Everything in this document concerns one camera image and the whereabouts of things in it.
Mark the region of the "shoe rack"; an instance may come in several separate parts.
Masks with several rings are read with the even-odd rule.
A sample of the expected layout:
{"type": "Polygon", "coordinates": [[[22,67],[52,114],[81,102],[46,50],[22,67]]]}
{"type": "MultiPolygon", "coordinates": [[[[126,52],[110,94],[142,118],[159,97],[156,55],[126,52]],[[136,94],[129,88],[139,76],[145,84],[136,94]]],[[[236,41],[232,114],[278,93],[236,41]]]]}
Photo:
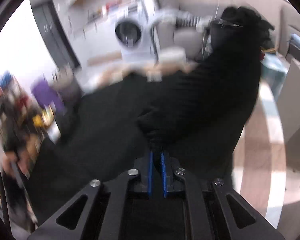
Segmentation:
{"type": "Polygon", "coordinates": [[[9,72],[0,78],[0,142],[5,152],[19,158],[25,153],[35,161],[54,120],[54,105],[40,107],[9,72]]]}

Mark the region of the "grey blanket on sofa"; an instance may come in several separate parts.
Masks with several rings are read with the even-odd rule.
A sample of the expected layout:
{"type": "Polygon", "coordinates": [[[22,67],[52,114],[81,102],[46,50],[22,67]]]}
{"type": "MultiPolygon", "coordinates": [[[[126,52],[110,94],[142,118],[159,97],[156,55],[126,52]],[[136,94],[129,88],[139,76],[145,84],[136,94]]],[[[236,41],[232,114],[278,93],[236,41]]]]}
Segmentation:
{"type": "Polygon", "coordinates": [[[197,32],[202,33],[212,20],[213,17],[210,15],[202,17],[193,15],[187,11],[164,8],[154,14],[149,21],[148,27],[153,28],[159,23],[169,23],[175,25],[177,28],[195,28],[197,32]]]}

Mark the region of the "purple bag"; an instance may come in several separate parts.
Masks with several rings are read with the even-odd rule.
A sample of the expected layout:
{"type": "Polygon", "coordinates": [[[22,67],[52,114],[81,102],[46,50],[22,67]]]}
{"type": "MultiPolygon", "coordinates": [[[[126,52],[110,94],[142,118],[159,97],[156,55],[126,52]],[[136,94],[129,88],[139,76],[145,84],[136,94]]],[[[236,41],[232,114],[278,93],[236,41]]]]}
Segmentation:
{"type": "Polygon", "coordinates": [[[56,112],[63,112],[65,110],[58,93],[49,86],[44,78],[39,78],[32,84],[31,93],[41,108],[54,105],[56,112]]]}

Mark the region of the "white counter cabinet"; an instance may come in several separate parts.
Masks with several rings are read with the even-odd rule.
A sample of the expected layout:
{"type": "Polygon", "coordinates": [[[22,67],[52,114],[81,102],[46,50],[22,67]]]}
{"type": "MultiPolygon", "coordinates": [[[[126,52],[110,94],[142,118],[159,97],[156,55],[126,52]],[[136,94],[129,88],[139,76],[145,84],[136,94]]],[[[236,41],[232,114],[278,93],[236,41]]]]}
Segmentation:
{"type": "Polygon", "coordinates": [[[108,0],[99,7],[72,16],[78,27],[71,29],[70,43],[82,68],[101,61],[121,59],[126,42],[120,41],[117,26],[144,16],[142,0],[108,0]]]}

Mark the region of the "black knit sweater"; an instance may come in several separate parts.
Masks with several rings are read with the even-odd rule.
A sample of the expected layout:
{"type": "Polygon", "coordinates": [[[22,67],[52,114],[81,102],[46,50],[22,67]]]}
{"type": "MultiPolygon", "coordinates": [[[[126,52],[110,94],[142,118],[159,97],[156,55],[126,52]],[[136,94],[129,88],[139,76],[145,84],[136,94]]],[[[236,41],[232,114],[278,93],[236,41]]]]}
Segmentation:
{"type": "Polygon", "coordinates": [[[43,140],[27,184],[38,223],[91,180],[112,180],[148,152],[156,164],[166,151],[199,178],[229,180],[272,29],[256,11],[228,7],[212,25],[212,53],[189,73],[149,82],[132,72],[58,116],[60,135],[43,140]]]}

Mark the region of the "white front-load washing machine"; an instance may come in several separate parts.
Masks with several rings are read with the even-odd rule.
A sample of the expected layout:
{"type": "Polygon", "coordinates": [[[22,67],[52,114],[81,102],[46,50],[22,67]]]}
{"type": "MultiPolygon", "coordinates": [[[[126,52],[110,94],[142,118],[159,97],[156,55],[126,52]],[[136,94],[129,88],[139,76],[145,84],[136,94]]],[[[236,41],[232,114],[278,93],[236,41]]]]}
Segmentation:
{"type": "Polygon", "coordinates": [[[143,12],[119,18],[114,29],[123,61],[139,62],[155,59],[148,19],[143,12]]]}

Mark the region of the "grey bedside cabinet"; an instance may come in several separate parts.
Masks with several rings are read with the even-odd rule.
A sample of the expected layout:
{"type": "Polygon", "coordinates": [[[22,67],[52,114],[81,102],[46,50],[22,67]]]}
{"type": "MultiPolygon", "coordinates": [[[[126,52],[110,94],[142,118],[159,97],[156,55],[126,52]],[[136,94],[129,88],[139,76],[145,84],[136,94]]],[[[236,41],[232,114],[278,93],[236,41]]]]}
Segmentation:
{"type": "Polygon", "coordinates": [[[277,99],[286,155],[289,161],[300,165],[300,62],[292,59],[277,99]]]}

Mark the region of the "dark door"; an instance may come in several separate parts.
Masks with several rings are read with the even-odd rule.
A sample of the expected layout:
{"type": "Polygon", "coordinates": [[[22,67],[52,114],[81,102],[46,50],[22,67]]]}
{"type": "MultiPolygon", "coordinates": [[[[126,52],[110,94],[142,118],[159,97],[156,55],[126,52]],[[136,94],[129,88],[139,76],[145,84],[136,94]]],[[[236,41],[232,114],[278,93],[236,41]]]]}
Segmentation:
{"type": "Polygon", "coordinates": [[[53,1],[31,6],[42,39],[58,68],[69,65],[72,70],[80,67],[77,56],[63,30],[53,1]]]}

